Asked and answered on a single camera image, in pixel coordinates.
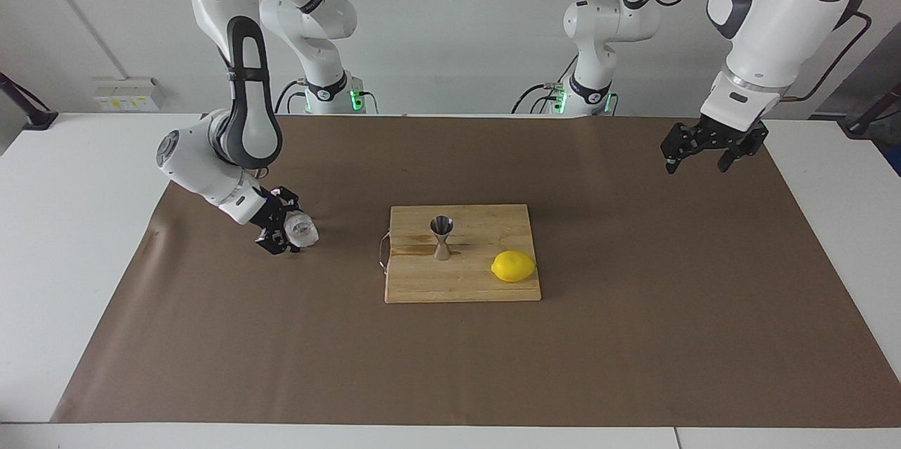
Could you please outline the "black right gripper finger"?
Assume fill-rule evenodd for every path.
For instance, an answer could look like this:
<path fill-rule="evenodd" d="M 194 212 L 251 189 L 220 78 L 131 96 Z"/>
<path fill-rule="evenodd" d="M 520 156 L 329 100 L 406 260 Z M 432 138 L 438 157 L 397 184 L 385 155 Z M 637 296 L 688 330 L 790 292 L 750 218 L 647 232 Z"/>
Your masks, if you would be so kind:
<path fill-rule="evenodd" d="M 290 215 L 301 212 L 298 196 L 284 186 L 272 189 L 272 215 Z"/>
<path fill-rule="evenodd" d="M 255 244 L 265 249 L 272 255 L 279 255 L 285 251 L 291 250 L 292 244 L 281 233 L 260 233 Z"/>

